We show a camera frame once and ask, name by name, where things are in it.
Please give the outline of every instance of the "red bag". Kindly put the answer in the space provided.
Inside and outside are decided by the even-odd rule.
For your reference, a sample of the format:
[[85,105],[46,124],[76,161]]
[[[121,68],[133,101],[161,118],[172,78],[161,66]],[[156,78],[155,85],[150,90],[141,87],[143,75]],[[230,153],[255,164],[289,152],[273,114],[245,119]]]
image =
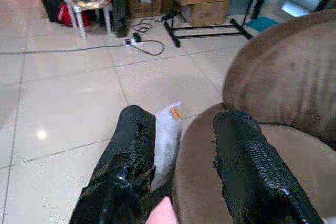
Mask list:
[[[90,26],[92,24],[92,21],[90,21],[89,19],[89,14],[86,11],[82,12],[82,17],[83,17],[84,26]],[[71,17],[69,14],[67,4],[63,3],[59,6],[57,18],[65,26],[68,26],[68,27],[72,26]]]

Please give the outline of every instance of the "tile grout line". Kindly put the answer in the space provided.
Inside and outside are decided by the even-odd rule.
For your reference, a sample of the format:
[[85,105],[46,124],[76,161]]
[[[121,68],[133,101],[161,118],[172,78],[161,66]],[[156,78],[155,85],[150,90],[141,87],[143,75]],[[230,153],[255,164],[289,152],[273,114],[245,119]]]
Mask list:
[[244,47],[244,46],[245,46],[245,45],[240,45],[240,46],[236,46],[236,47],[223,47],[223,48],[218,48],[218,49],[209,50],[209,51],[191,52],[191,53],[189,53],[188,55],[202,54],[202,53],[204,53],[204,52],[215,52],[215,51],[219,51],[219,50],[233,49],[233,48]]
[[[110,53],[110,50],[108,50],[108,48],[105,48],[105,49],[106,49],[107,54],[109,55],[109,57],[112,59],[112,64],[113,64],[113,57],[112,57],[112,55],[111,55],[111,53]],[[122,92],[122,94],[123,94],[123,96],[124,96],[124,98],[125,98],[125,101],[126,101],[126,105],[128,106],[128,105],[129,105],[129,102],[128,102],[128,99],[127,99],[127,97],[126,97],[126,93],[125,93],[124,87],[123,87],[123,85],[122,85],[122,82],[121,82],[121,79],[120,79],[118,70],[117,70],[116,66],[112,66],[111,69],[114,69],[114,72],[115,72],[116,75],[117,75],[118,85],[120,86],[121,92]]]
[[210,82],[210,85],[219,93],[219,96],[222,96],[220,91],[217,89],[217,87],[212,83],[212,81],[210,80],[210,78],[205,74],[205,72],[201,69],[200,66],[198,66],[198,64],[196,63],[196,61],[193,59],[193,57],[191,57],[190,55],[188,55],[189,58],[191,59],[191,61],[193,62],[194,65],[196,65],[196,68],[204,75],[205,79]]
[[107,141],[107,140],[109,140],[109,138],[99,140],[99,141],[96,141],[96,142],[93,142],[93,143],[85,144],[85,145],[76,146],[76,147],[73,147],[73,148],[69,148],[69,149],[59,151],[59,152],[55,152],[55,153],[52,153],[52,154],[48,154],[48,155],[45,155],[45,156],[28,159],[28,160],[22,161],[20,163],[13,164],[13,165],[11,165],[11,167],[18,166],[18,165],[24,165],[24,164],[27,164],[29,162],[35,161],[35,160],[39,160],[39,159],[43,159],[43,158],[47,158],[47,157],[52,157],[52,156],[55,156],[55,155],[58,155],[58,154],[61,154],[61,153],[64,153],[64,152],[73,151],[73,150],[80,149],[80,148],[83,148],[83,147],[86,147],[86,146],[102,143],[102,142]]
[[140,63],[145,63],[145,62],[150,62],[150,61],[155,61],[155,60],[164,60],[164,59],[171,59],[171,58],[176,58],[176,57],[181,57],[181,56],[187,56],[188,54],[185,55],[176,55],[172,57],[166,57],[166,58],[159,58],[159,59],[151,59],[151,60],[145,60],[145,61],[139,61],[139,62],[134,62],[134,63],[128,63],[128,64],[123,64],[123,65],[117,65],[117,66],[106,66],[106,67],[100,67],[97,69],[91,69],[90,71],[76,71],[76,72],[70,72],[70,73],[64,73],[64,74],[57,74],[54,76],[49,76],[49,77],[42,77],[42,78],[33,78],[30,80],[22,81],[22,83],[32,83],[32,82],[38,82],[38,81],[48,81],[48,80],[55,80],[55,79],[60,79],[64,78],[67,76],[75,76],[77,74],[83,74],[83,73],[95,73],[99,71],[104,71],[108,69],[113,69],[113,68],[118,68],[118,67],[124,67],[124,66],[129,66],[129,65],[134,65],[134,64],[140,64]]
[[121,82],[121,79],[120,79],[120,76],[119,76],[119,73],[118,73],[118,70],[117,70],[117,69],[115,69],[115,73],[117,74],[118,84],[119,84],[119,86],[120,86],[121,92],[123,93],[124,98],[125,98],[125,101],[126,101],[126,104],[127,104],[127,106],[128,106],[128,105],[130,105],[130,103],[128,102],[128,99],[127,99],[127,97],[126,97],[126,93],[125,93],[125,90],[124,90],[124,87],[123,87],[123,85],[122,85],[122,82]]
[[[25,49],[27,49],[27,37],[26,37],[26,43],[25,43]],[[21,99],[21,92],[22,92],[22,78],[23,78],[23,71],[24,66],[26,62],[26,55],[23,56],[23,62],[21,65],[21,75],[20,75],[20,82],[19,82],[19,91],[18,91],[18,97],[17,97],[17,106],[16,106],[16,114],[15,114],[15,122],[14,122],[14,134],[13,134],[13,142],[12,142],[12,151],[11,151],[11,159],[9,162],[9,169],[8,169],[8,177],[7,177],[7,188],[6,188],[6,194],[5,194],[5,202],[4,202],[4,211],[2,216],[2,224],[5,223],[5,215],[6,215],[6,206],[7,206],[7,200],[8,200],[8,190],[9,190],[9,182],[10,182],[10,174],[12,171],[12,162],[13,162],[13,155],[14,155],[14,146],[15,146],[15,138],[16,138],[16,128],[17,128],[17,118],[19,114],[19,106],[20,106],[20,99]]]

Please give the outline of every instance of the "white plastic bag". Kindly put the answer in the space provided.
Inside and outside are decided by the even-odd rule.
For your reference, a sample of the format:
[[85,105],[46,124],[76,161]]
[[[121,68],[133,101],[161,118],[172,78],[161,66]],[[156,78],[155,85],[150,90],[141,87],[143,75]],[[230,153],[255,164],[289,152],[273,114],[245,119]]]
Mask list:
[[155,177],[151,184],[151,192],[163,186],[175,166],[176,156],[182,130],[182,119],[174,119],[170,113],[173,107],[180,108],[181,103],[172,104],[156,114],[155,137]]

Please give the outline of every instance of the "power strip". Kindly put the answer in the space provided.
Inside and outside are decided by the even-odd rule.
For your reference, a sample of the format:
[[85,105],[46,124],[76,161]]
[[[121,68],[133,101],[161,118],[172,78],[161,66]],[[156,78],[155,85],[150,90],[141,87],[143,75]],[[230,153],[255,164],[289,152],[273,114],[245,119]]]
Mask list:
[[142,49],[143,50],[143,42],[139,42],[139,43],[137,43],[136,41],[135,41],[135,39],[126,39],[126,40],[124,40],[124,45],[128,48],[128,49],[130,49],[130,50],[136,50],[134,47],[132,47],[132,46],[135,46],[135,47],[138,47],[138,48],[140,48],[140,49]]

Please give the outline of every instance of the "orange sticker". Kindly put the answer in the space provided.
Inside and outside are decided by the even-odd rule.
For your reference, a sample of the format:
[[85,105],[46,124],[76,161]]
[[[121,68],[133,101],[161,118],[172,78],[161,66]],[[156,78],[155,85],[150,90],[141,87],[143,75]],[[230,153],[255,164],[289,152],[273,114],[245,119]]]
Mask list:
[[177,107],[172,107],[170,109],[170,113],[172,114],[172,116],[175,120],[178,120],[178,119],[182,118],[182,114]]

